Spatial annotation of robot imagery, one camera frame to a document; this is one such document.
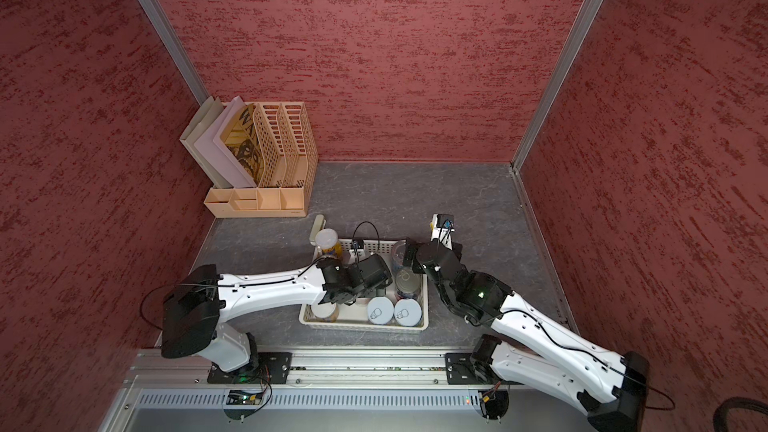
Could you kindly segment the dark navy red can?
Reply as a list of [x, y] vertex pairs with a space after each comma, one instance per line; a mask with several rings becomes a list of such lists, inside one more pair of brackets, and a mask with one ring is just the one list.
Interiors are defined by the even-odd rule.
[[399, 300], [417, 300], [422, 291], [423, 279], [409, 268], [403, 268], [395, 276], [396, 296]]

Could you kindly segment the pink can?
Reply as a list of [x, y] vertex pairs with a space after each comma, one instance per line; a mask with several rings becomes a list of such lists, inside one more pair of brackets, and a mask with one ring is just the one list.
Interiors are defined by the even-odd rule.
[[367, 318], [371, 324], [387, 325], [394, 316], [394, 304], [386, 296], [374, 297], [367, 304]]

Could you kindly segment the green label white-top can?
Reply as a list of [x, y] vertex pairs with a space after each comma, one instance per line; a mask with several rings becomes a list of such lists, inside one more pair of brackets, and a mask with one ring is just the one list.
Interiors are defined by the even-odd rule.
[[402, 327], [416, 327], [421, 323], [422, 307], [415, 299], [400, 299], [394, 306], [394, 318]]

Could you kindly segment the yellow can with white lid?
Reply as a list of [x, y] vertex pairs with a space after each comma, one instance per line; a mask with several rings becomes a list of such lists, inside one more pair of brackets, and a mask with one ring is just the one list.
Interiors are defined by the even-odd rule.
[[338, 233], [330, 228], [321, 229], [315, 236], [316, 246], [325, 258], [343, 259], [343, 248]]

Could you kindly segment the small yellow white-lid can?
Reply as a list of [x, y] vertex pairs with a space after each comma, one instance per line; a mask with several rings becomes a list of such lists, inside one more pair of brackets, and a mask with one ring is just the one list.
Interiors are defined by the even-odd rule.
[[338, 306], [333, 303], [313, 304], [310, 310], [313, 318], [321, 322], [335, 322], [339, 315]]

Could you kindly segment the light blue corn can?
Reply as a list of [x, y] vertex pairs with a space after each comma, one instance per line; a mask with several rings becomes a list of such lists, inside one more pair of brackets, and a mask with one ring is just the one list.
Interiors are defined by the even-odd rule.
[[402, 270], [405, 267], [404, 258], [405, 258], [406, 251], [407, 251], [406, 240], [397, 241], [392, 246], [390, 251], [390, 257], [391, 257], [392, 272], [394, 274], [397, 274], [400, 270]]

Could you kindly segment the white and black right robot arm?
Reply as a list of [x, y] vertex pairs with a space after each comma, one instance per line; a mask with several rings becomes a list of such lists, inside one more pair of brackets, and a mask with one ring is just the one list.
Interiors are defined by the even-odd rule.
[[637, 352], [595, 345], [536, 310], [494, 276], [468, 270], [439, 240], [407, 240], [404, 264], [425, 274], [441, 302], [487, 327], [470, 357], [484, 382], [515, 382], [582, 412], [597, 431], [637, 431], [648, 397], [649, 363]]

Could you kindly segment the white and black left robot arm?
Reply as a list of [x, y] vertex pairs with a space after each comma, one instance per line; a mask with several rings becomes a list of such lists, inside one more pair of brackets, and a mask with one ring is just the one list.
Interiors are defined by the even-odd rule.
[[221, 372], [250, 375], [258, 368], [255, 339], [230, 321], [286, 306], [352, 304], [391, 283], [378, 254], [347, 265], [321, 255], [304, 268], [259, 275], [221, 274], [203, 265], [163, 299], [161, 356], [199, 356]]

